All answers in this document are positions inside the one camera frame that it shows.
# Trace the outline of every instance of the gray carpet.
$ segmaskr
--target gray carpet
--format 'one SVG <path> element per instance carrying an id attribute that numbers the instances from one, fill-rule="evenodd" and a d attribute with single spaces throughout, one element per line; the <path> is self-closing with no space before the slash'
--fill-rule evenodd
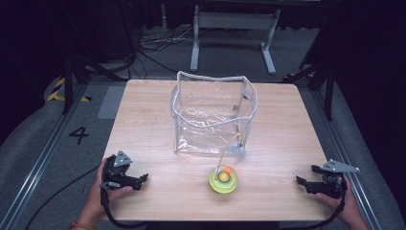
<path id="1" fill-rule="evenodd" d="M 277 30 L 271 45 L 271 56 L 277 75 L 269 76 L 259 50 L 263 32 L 249 32 L 242 36 L 222 31 L 206 32 L 200 39 L 200 61 L 196 74 L 213 77 L 244 75 L 252 82 L 278 82 L 286 74 L 299 71 L 299 64 L 316 34 L 315 30 Z M 146 54 L 172 70 L 190 72 L 192 43 L 188 40 L 171 45 L 163 51 Z M 138 57 L 133 64 L 134 69 L 130 69 L 132 79 L 170 80 L 175 76 L 175 73 L 150 59 L 141 55 Z M 113 65 L 115 64 L 105 64 L 106 67 Z M 128 78 L 127 70 L 117 74 Z M 299 80 L 297 84 L 305 82 L 306 80 Z M 54 85 L 54 82 L 50 83 L 45 96 Z M 92 101 L 78 103 L 75 107 L 60 133 L 49 164 L 12 229 L 24 229 L 35 210 L 48 197 L 101 162 L 123 89 L 124 83 L 113 82 L 104 76 L 93 76 L 83 95 L 92 97 Z M 331 139 L 324 114 L 318 110 L 314 99 L 314 94 L 323 96 L 323 90 L 314 93 L 300 87 L 300 92 L 327 159 L 338 159 L 337 144 Z M 4 217 L 9 210 L 26 175 L 46 146 L 61 117 L 62 109 L 63 102 L 46 102 L 43 108 L 20 125 L 1 147 L 0 155 L 3 158 L 0 162 L 0 217 Z M 358 177 L 381 229 L 406 229 L 397 204 L 375 166 L 337 85 L 334 88 L 332 117 L 333 122 L 330 125 L 336 128 L 351 164 L 361 169 Z M 80 127 L 86 127 L 85 133 L 89 136 L 83 137 L 78 145 L 78 137 L 70 137 L 69 134 Z M 93 172 L 56 196 L 35 218 L 30 229 L 65 229 L 79 214 L 94 176 Z M 311 223 L 282 222 L 281 227 Z M 118 228 L 108 220 L 101 220 L 97 229 Z M 345 229 L 345 226 L 336 220 L 323 229 Z"/>

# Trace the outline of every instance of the bracelet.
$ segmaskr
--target bracelet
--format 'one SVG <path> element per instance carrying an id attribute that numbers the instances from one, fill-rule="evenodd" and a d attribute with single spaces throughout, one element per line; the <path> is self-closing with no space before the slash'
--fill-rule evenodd
<path id="1" fill-rule="evenodd" d="M 68 229 L 73 229 L 73 228 L 76 228 L 76 227 L 84 228 L 84 229 L 87 229 L 87 230 L 95 230 L 92 226 L 89 226 L 89 225 L 86 225 L 86 224 L 75 223 L 75 222 L 71 222 L 69 224 Z"/>

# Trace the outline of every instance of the floor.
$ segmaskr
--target floor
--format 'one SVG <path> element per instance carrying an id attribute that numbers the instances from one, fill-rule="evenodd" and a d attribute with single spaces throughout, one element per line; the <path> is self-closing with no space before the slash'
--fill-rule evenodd
<path id="1" fill-rule="evenodd" d="M 188 27 L 179 30 L 182 32 L 173 37 L 181 40 L 181 43 L 172 44 L 162 51 L 158 51 L 158 46 L 148 45 L 150 49 L 156 49 L 145 52 L 146 56 L 137 54 L 131 68 L 116 74 L 122 78 L 172 80 L 175 76 L 173 71 L 190 72 L 192 36 L 179 36 Z M 165 34 L 160 32 L 166 30 L 156 28 L 144 31 L 144 34 Z M 271 45 L 277 74 L 269 76 L 259 51 L 263 33 L 207 31 L 200 37 L 201 52 L 196 74 L 212 77 L 244 75 L 252 82 L 277 83 L 283 76 L 299 71 L 298 66 L 317 33 L 317 30 L 277 30 Z M 149 37 L 149 40 L 142 39 L 141 43 L 151 41 L 150 36 L 145 37 Z M 107 68 L 116 65 L 120 63 L 104 64 Z M 44 100 L 47 100 L 58 80 L 59 76 L 56 76 L 50 82 L 44 92 Z M 361 169 L 360 173 L 351 173 L 350 179 L 370 228 L 406 229 L 397 203 L 374 164 L 338 85 L 334 87 L 331 122 L 323 112 L 324 87 L 321 91 L 310 92 L 305 87 L 307 81 L 302 79 L 295 84 L 301 92 L 326 158 Z M 35 211 L 48 198 L 100 163 L 114 124 L 114 107 L 117 108 L 123 89 L 122 82 L 94 75 L 88 85 L 75 83 L 75 103 L 68 114 L 61 116 L 63 102 L 47 101 L 44 107 L 10 135 L 0 149 L 0 155 L 5 156 L 0 162 L 0 186 L 3 188 L 0 192 L 0 229 L 25 229 Z M 82 97 L 91 97 L 91 101 L 81 102 Z M 110 110 L 109 106 L 106 108 L 107 104 L 113 104 Z M 78 138 L 69 134 L 81 127 L 86 128 L 85 133 L 89 136 L 83 137 L 78 145 Z M 93 179 L 92 172 L 61 191 L 37 214 L 30 228 L 65 228 L 78 215 Z M 308 224 L 311 222 L 280 223 L 281 227 Z M 115 229 L 107 220 L 101 220 L 97 228 Z M 335 220 L 323 229 L 343 228 L 343 223 Z"/>

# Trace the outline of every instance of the finger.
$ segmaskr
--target finger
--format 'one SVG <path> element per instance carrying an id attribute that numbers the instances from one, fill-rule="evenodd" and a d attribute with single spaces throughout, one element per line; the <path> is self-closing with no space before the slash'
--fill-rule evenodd
<path id="1" fill-rule="evenodd" d="M 107 158 L 104 158 L 102 161 L 101 161 L 101 164 L 99 165 L 99 168 L 98 168 L 98 174 L 97 174 L 97 177 L 99 178 L 99 179 L 102 179 L 102 171 L 103 171 L 103 169 L 104 169 L 104 165 L 105 165 L 105 161 L 107 160 Z"/>
<path id="2" fill-rule="evenodd" d="M 347 189 L 352 190 L 350 179 L 346 175 L 344 175 L 344 179 L 346 179 Z"/>
<path id="3" fill-rule="evenodd" d="M 108 193 L 108 198 L 113 201 L 116 200 L 118 198 L 121 198 L 123 196 L 125 196 L 128 193 L 131 193 L 133 191 L 131 186 L 125 186 L 122 187 L 121 189 L 118 190 L 114 190 L 114 191 L 109 191 Z"/>
<path id="4" fill-rule="evenodd" d="M 328 195 L 325 194 L 321 194 L 318 193 L 315 195 L 320 201 L 322 201 L 323 203 L 325 203 L 325 205 L 327 205 L 328 207 L 330 207 L 331 209 L 335 209 L 338 204 L 339 204 L 339 200 L 334 199 Z"/>

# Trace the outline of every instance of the dark background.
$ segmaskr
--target dark background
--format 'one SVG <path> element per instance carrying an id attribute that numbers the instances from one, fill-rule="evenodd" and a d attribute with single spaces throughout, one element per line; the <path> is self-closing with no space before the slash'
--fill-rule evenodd
<path id="1" fill-rule="evenodd" d="M 0 3 L 0 143 L 44 105 L 44 90 L 60 75 L 67 49 L 95 62 L 122 59 L 129 53 L 118 1 L 60 3 Z M 326 22 L 307 63 L 326 58 L 334 62 L 336 80 L 406 219 L 406 190 L 402 188 L 406 174 L 406 27 L 402 14 L 406 4 L 404 0 L 359 0 L 353 4 L 352 10 Z M 191 23 L 190 7 L 169 6 L 169 27 Z M 129 8 L 134 15 L 130 26 L 161 25 L 159 5 Z M 176 16 L 179 11 L 191 15 Z M 280 26 L 314 28 L 323 25 L 324 19 L 324 15 L 308 16 L 305 24 L 298 11 L 285 11 Z"/>

